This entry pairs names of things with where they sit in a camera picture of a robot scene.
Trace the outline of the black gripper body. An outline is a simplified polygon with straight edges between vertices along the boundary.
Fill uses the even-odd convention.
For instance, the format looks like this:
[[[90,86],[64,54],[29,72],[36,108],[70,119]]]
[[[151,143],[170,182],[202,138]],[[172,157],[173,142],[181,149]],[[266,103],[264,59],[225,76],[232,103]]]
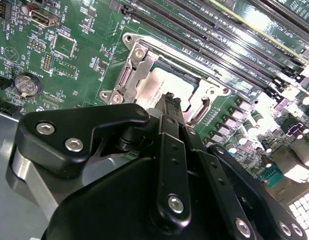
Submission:
[[[188,174],[191,221],[169,235],[150,217],[154,161],[137,160],[69,195],[55,210],[45,240],[228,240],[216,202],[203,181]]]

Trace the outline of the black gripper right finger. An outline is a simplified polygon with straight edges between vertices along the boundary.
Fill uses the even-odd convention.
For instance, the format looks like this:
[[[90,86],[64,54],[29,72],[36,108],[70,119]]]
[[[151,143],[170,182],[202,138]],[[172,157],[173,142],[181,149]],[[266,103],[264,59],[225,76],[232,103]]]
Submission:
[[[189,172],[192,219],[178,240],[305,240],[306,232],[219,144],[205,147],[173,101]]]

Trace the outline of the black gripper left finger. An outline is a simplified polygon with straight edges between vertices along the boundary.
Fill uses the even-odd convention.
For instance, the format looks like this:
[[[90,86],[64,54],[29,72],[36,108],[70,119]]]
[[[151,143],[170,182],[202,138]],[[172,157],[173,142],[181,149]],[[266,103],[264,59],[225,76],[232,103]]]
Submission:
[[[172,93],[146,112],[134,103],[32,112],[17,126],[10,168],[49,223],[71,194],[140,160],[153,160],[149,214],[165,233],[191,221],[185,144]]]

